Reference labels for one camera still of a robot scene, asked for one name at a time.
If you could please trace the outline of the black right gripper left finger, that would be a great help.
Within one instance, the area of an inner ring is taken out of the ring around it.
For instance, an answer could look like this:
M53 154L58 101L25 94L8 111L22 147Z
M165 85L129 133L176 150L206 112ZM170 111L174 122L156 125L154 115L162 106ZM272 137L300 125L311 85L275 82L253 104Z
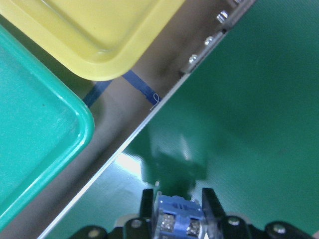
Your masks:
M154 190L144 189L137 217L124 224L124 239L152 239L153 238L153 210Z

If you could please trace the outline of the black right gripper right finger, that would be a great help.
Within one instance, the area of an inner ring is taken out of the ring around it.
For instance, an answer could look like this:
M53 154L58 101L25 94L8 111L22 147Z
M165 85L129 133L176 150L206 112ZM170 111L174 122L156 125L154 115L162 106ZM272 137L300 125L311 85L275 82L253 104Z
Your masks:
M207 222L207 234L209 239L222 239L219 222L226 213L212 188L202 189L202 210Z

